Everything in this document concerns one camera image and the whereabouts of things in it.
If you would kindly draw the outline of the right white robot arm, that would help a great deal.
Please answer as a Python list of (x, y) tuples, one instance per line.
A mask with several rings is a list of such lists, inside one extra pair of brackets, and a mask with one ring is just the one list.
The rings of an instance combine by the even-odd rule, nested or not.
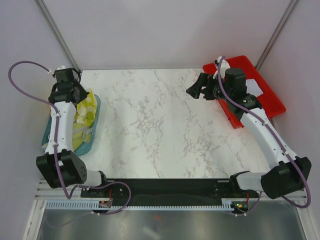
[(311, 161), (299, 157), (280, 137), (258, 98), (248, 92), (242, 69), (227, 68), (224, 73), (215, 74), (202, 72), (186, 93), (194, 99), (203, 96), (208, 101), (226, 102), (228, 109), (251, 132), (267, 160), (267, 172), (243, 171), (231, 176), (228, 190), (232, 196), (241, 197), (250, 190), (277, 199), (304, 190), (307, 200), (311, 199), (307, 184)]

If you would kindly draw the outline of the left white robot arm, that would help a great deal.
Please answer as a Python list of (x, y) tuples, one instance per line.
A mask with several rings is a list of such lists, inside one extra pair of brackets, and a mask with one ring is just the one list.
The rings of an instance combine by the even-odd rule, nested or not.
[(72, 68), (62, 65), (53, 75), (56, 83), (48, 97), (51, 113), (49, 140), (44, 155), (36, 158), (36, 166), (52, 189), (84, 185), (92, 187), (98, 197), (105, 197), (110, 190), (105, 174), (87, 169), (73, 147), (77, 105), (88, 97), (89, 92), (76, 79)]

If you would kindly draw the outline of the light blue towel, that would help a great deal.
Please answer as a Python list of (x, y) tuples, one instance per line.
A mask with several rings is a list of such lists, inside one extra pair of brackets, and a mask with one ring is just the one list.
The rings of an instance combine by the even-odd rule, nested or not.
[(245, 82), (246, 85), (246, 93), (250, 95), (254, 95), (255, 97), (259, 97), (264, 94), (262, 89), (259, 87), (258, 83), (255, 79), (247, 79)]

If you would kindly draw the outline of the green frog pattern towel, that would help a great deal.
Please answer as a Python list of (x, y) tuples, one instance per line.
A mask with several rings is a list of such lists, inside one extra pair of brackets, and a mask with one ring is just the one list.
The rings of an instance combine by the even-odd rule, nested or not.
[(95, 122), (97, 108), (98, 102), (93, 91), (89, 88), (87, 97), (76, 106), (74, 120), (78, 124), (90, 127)]

